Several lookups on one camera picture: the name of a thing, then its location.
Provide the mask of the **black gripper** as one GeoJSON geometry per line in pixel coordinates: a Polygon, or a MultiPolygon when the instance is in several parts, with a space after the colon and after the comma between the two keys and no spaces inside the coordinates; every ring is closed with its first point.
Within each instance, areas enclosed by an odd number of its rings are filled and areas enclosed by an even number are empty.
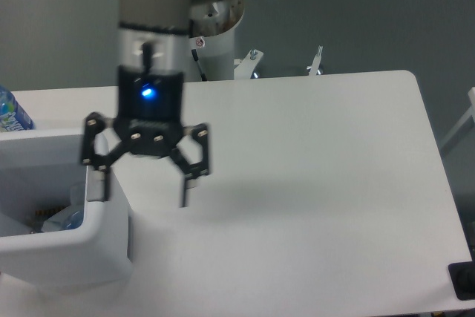
{"type": "MultiPolygon", "coordinates": [[[[183,174],[180,207],[188,206],[187,192],[199,177],[211,174],[210,131],[206,123],[185,128],[185,135],[201,147],[201,160],[190,163],[177,144],[184,136],[181,121],[184,73],[182,71],[138,71],[121,65],[118,68],[117,116],[113,129],[127,151],[134,155],[167,157],[183,174]]],[[[102,186],[97,200],[111,197],[112,165],[118,160],[115,150],[96,152],[96,137],[110,128],[111,118],[98,112],[84,121],[79,162],[91,167],[102,186]]]]}

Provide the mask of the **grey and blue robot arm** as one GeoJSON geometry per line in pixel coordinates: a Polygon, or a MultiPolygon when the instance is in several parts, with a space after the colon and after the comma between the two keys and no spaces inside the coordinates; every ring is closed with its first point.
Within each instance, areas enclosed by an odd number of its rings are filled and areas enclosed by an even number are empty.
{"type": "Polygon", "coordinates": [[[191,9],[224,0],[119,0],[117,115],[84,120],[79,161],[99,182],[89,201],[111,198],[113,164],[124,154],[169,158],[183,188],[211,172],[209,125],[182,121],[191,55],[191,9]]]}

